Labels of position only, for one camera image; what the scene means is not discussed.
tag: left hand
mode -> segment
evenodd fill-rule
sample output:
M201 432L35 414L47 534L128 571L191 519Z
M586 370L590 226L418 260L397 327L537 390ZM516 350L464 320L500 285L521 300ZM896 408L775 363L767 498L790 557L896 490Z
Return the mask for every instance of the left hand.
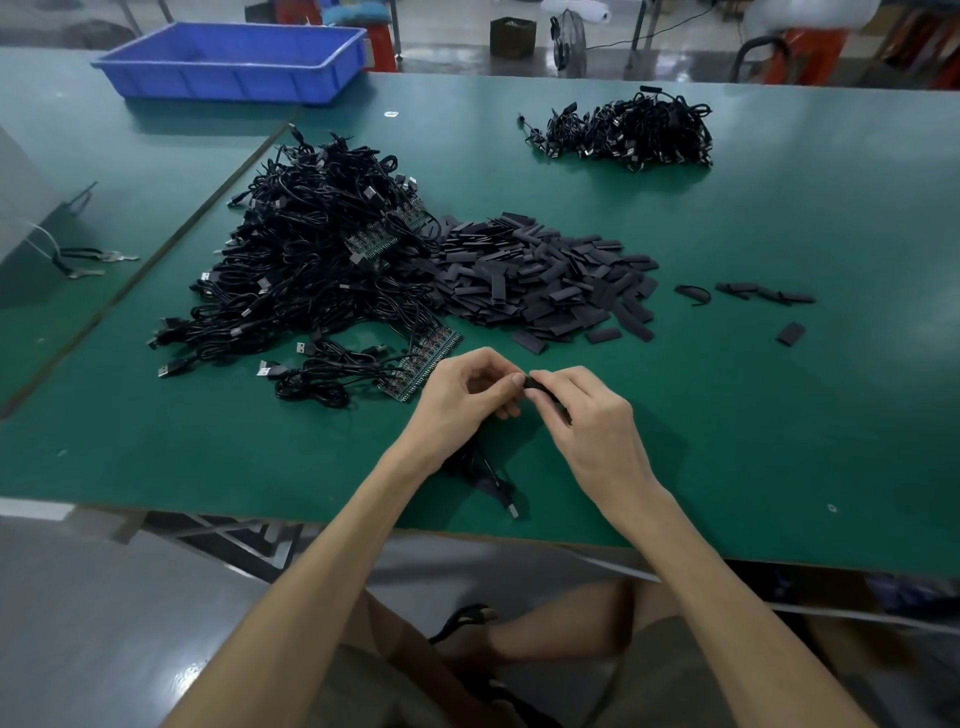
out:
M516 364L489 347L444 359L423 385L396 446L435 473L490 415L506 420L520 414L516 402L525 379Z

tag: black cable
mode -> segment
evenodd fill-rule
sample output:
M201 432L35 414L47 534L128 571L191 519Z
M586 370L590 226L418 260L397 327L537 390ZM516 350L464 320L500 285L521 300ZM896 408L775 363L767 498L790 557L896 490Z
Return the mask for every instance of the black cable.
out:
M684 23L688 23L691 20L696 20L698 17L703 17L704 15L706 15L708 12L712 11L716 7L717 7L716 0L713 0L713 2L710 4L710 7L704 10L703 12L698 12L696 15L691 15L686 20L681 20L679 23L676 23L675 25L671 25L669 28L663 28L662 30L657 31L656 33L651 33L649 36L640 36L636 40L637 41L646 40L647 38L658 36L661 33L672 31L674 28L679 28L680 26L684 25ZM604 43L603 45L590 45L587 47L587 50L592 51L594 48L613 48L614 45L623 45L624 43L632 43L632 42L634 42L634 40L632 38L628 38L627 40L618 40L616 43Z
M712 164L712 136L704 118L706 104L690 106L657 86L642 85L633 99L611 101L593 112L577 114L573 103L553 110L546 132L517 121L529 131L526 141L551 158L576 152L581 158L616 158L637 171L648 163Z
M310 333L300 368L268 362L261 372L281 399L340 408L350 385L383 384L440 327L432 276L410 263L437 250L436 240L420 236L437 220L422 208L416 183L393 176L396 157L351 149L334 133L321 147L294 127L291 134L297 145L280 145L230 201L247 209L223 259L190 285L204 303L190 319L165 319L149 343L183 346L160 370L172 376L265 352L285 333ZM362 321L386 323L406 349L353 352L330 339Z

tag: green workbench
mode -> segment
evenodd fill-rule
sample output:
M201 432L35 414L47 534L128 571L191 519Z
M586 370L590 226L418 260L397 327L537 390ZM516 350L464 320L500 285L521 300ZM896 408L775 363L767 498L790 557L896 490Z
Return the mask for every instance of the green workbench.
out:
M490 345L524 368L584 364L634 405L654 468L728 557L960 573L960 327L955 197L960 98L935 92L674 85L708 103L715 166L631 175L545 160L523 144L551 107L634 93L620 82L373 75L300 115L308 141L354 134L399 157L437 214L511 210L567 234L652 255L657 338L551 345L535 357L499 329L451 321L461 351ZM385 116L396 111L396 116ZM245 186L240 182L235 189ZM173 379L143 345L239 221L217 205L0 430L0 495L167 511L328 521L413 405L359 392L347 411L277 400L256 360ZM756 280L813 306L677 283ZM806 337L775 341L791 321ZM264 358L296 364L296 337ZM391 341L357 327L343 341ZM408 528L622 545L531 412L485 425L522 493L514 521L456 479L428 481Z
M68 261L107 270L100 278L70 280L21 245L0 264L0 407L45 373L294 112L274 105L127 103L90 67L96 55L0 49L0 68L7 70L0 127L63 200L97 183L79 216L62 207L44 223L63 247L119 250L140 260ZM41 233L31 240L52 247Z

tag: blue plastic tray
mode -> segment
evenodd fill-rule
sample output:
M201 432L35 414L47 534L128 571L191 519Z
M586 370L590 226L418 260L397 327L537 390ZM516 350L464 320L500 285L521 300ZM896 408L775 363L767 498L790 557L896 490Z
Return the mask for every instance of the blue plastic tray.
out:
M126 98L326 104L359 73L367 31L173 23L91 65Z

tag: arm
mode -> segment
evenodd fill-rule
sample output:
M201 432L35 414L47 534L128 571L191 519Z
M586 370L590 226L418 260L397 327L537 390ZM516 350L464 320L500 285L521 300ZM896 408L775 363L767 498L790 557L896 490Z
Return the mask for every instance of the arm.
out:
M569 414L567 421L543 392L526 390L577 482L680 602L737 724L874 726L657 482L630 404L583 367L530 375Z
M490 349L442 361L399 439L233 631L163 727L302 725L404 506L484 419L519 414L523 379Z

